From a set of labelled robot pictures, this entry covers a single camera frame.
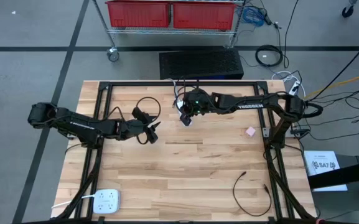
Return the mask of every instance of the pink sponge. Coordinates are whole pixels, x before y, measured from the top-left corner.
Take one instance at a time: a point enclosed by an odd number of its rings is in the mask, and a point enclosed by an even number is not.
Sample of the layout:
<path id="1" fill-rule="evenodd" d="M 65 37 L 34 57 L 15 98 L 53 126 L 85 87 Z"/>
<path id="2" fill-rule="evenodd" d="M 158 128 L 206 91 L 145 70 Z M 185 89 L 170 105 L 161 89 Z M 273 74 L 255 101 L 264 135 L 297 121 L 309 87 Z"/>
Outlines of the pink sponge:
<path id="1" fill-rule="evenodd" d="M 255 134 L 255 129 L 253 127 L 249 127 L 247 130 L 246 130 L 246 134 L 248 134 L 250 137 L 253 137 L 254 134 Z"/>

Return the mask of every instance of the gray floor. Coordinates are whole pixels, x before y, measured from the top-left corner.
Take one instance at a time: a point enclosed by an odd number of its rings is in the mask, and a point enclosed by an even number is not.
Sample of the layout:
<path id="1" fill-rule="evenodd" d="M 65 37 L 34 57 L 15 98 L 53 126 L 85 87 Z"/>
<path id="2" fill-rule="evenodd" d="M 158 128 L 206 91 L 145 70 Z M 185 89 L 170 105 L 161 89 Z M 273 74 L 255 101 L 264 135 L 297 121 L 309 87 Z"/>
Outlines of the gray floor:
<path id="1" fill-rule="evenodd" d="M 0 47 L 67 47 L 83 1 L 29 1 L 0 0 Z M 98 1 L 105 16 L 104 1 Z M 273 21 L 282 27 L 284 44 L 286 30 L 295 0 L 268 1 L 266 9 Z M 289 31 L 288 46 L 359 46 L 359 2 L 355 13 L 348 19 L 340 11 L 347 0 L 300 1 Z M 240 30 L 252 28 L 242 24 Z M 115 38 L 120 47 L 225 45 L 227 37 L 178 35 L 120 35 Z M 276 31 L 264 26 L 254 32 L 244 31 L 237 45 L 259 46 L 278 44 Z M 109 46 L 106 34 L 92 3 L 86 10 L 76 46 Z M 289 71 L 299 70 L 307 93 L 326 85 L 356 52 L 348 51 L 290 51 Z M 158 52 L 121 52 L 120 60 L 111 63 L 102 51 L 74 52 L 64 82 L 59 105 L 75 110 L 83 80 L 150 80 L 159 79 Z M 251 65 L 256 65 L 254 51 L 242 51 Z M 40 131 L 27 124 L 31 104 L 50 101 L 59 78 L 66 52 L 6 52 L 0 51 L 0 223 L 12 222 L 27 172 L 38 143 Z M 270 79 L 272 72 L 262 67 L 243 64 L 244 79 Z M 274 68 L 280 71 L 282 65 Z M 359 57 L 338 79 L 359 76 Z M 359 89 L 359 81 L 328 90 L 327 94 Z M 339 117 L 358 115 L 344 102 L 328 107 L 310 123 L 319 123 Z M 357 133 L 359 123 L 337 122 L 313 127 L 317 138 Z M 309 136 L 302 142 L 307 150 L 334 150 L 339 154 L 359 156 L 359 135 L 346 139 L 316 141 Z M 54 202 L 57 183 L 63 163 L 67 140 L 52 130 L 49 134 L 40 169 L 24 216 L 24 221 L 46 220 Z M 338 208 L 318 205 L 322 217 L 346 212 Z M 359 213 L 353 212 L 336 219 L 358 222 Z"/>

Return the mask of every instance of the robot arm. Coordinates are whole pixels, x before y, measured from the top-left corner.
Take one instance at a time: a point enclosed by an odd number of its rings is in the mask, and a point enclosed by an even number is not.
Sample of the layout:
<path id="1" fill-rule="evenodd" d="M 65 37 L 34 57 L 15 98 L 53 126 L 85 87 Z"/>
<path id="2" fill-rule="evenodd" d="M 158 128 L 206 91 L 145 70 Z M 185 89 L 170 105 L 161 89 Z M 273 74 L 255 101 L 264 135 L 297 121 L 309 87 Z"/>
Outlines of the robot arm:
<path id="1" fill-rule="evenodd" d="M 279 100 L 286 102 L 285 108 L 280 106 Z M 237 97 L 221 93 L 212 93 L 209 95 L 204 90 L 196 88 L 187 92 L 183 101 L 184 105 L 180 109 L 182 113 L 180 120 L 186 126 L 190 124 L 191 117 L 197 116 L 198 114 L 204 115 L 206 113 L 228 114 L 236 110 L 269 108 L 279 115 L 280 118 L 293 123 L 299 121 L 301 118 L 318 116 L 323 112 L 321 106 L 303 101 L 298 98 L 298 96 L 292 96 L 286 92 L 261 96 Z M 305 107 L 308 106 L 316 108 L 317 111 L 311 114 L 304 114 Z"/>
<path id="2" fill-rule="evenodd" d="M 124 141 L 139 134 L 146 133 L 150 143 L 157 141 L 155 134 L 159 123 L 148 127 L 155 116 L 143 113 L 135 107 L 132 115 L 136 119 L 94 119 L 74 113 L 66 108 L 58 108 L 51 103 L 37 103 L 32 105 L 28 118 L 34 128 L 56 128 L 65 137 L 73 135 L 79 138 L 84 146 L 98 149 L 103 138 Z"/>
<path id="3" fill-rule="evenodd" d="M 279 104 L 279 100 L 286 102 L 285 108 Z M 196 88 L 190 92 L 185 93 L 183 106 L 180 108 L 182 115 L 180 120 L 184 125 L 188 126 L 191 123 L 191 117 L 198 114 L 204 115 L 206 113 L 228 114 L 236 110 L 249 110 L 269 108 L 280 116 L 280 121 L 275 127 L 271 127 L 269 137 L 264 140 L 267 148 L 283 148 L 286 131 L 291 127 L 291 124 L 298 122 L 302 118 L 312 118 L 318 116 L 323 112 L 323 107 L 306 102 L 298 98 L 298 96 L 289 95 L 286 92 L 271 93 L 261 96 L 241 96 L 225 95 L 220 93 L 212 93 L 209 95 L 204 90 Z M 317 110 L 311 114 L 305 114 L 305 108 L 311 106 Z M 276 171 L 273 161 L 268 161 L 269 175 L 282 188 L 284 194 L 288 197 L 294 209 L 303 219 L 314 220 L 314 217 L 307 213 L 304 207 L 297 201 L 295 196 L 288 189 L 287 185 L 281 179 L 281 176 Z"/>

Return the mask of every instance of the blue cable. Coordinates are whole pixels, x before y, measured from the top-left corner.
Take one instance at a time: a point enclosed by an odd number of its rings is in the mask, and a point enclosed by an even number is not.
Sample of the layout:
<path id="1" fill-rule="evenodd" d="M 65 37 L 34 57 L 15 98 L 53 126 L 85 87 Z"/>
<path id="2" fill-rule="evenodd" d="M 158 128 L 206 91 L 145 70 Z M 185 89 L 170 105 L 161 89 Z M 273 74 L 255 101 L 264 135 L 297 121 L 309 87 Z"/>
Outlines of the blue cable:
<path id="1" fill-rule="evenodd" d="M 238 8 L 236 11 L 238 16 L 240 16 L 240 9 Z M 264 19 L 265 17 L 261 13 L 261 11 L 259 11 L 259 9 L 255 7 L 245 7 L 243 11 L 243 16 L 241 17 L 241 22 L 252 24 L 255 27 L 261 27 L 265 23 Z"/>

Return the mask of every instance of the wooden tabletop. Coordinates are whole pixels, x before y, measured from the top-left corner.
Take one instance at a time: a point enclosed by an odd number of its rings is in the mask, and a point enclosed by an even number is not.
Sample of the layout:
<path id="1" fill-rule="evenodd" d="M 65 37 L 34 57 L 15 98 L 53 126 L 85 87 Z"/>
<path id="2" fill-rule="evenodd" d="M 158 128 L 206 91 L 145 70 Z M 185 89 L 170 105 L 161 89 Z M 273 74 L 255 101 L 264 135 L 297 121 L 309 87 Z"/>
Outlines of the wooden tabletop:
<path id="1" fill-rule="evenodd" d="M 270 93 L 284 90 L 280 80 L 268 80 L 267 83 Z M 84 82 L 77 113 L 93 116 L 98 85 L 98 81 Z M 254 95 L 253 88 L 248 86 L 202 88 L 207 93 Z M 119 106 L 124 117 L 132 119 L 131 112 L 136 102 L 144 96 L 152 96 L 161 104 L 158 119 L 161 124 L 156 130 L 159 139 L 155 144 L 146 145 L 140 145 L 136 138 L 105 140 L 98 189 L 118 189 L 121 192 L 119 212 L 104 215 L 106 220 L 265 221 L 276 216 L 273 204 L 262 217 L 249 216 L 239 209 L 232 195 L 235 180 L 247 171 L 236 186 L 240 204 L 254 214 L 269 207 L 269 197 L 263 185 L 266 184 L 271 192 L 271 184 L 263 158 L 257 110 L 196 116 L 192 118 L 193 124 L 185 127 L 176 109 L 172 108 L 173 86 L 114 86 L 110 109 Z M 142 101 L 139 107 L 150 114 L 158 112 L 158 106 L 152 100 Z M 113 113 L 110 118 L 119 118 L 119 115 Z M 253 137 L 245 134 L 249 127 L 256 130 Z M 68 147 L 74 144 L 78 144 L 78 140 L 70 141 Z M 286 144 L 299 147 L 295 139 L 286 139 Z M 81 147 L 67 152 L 55 204 L 71 200 L 78 191 L 85 153 Z M 301 153 L 286 147 L 282 154 L 291 191 L 305 209 L 316 216 Z M 282 212 L 286 216 L 284 196 L 278 189 Z M 83 216 L 87 201 L 85 199 Z M 64 208 L 53 209 L 52 216 Z M 98 217 L 98 214 L 93 215 L 95 220 Z"/>

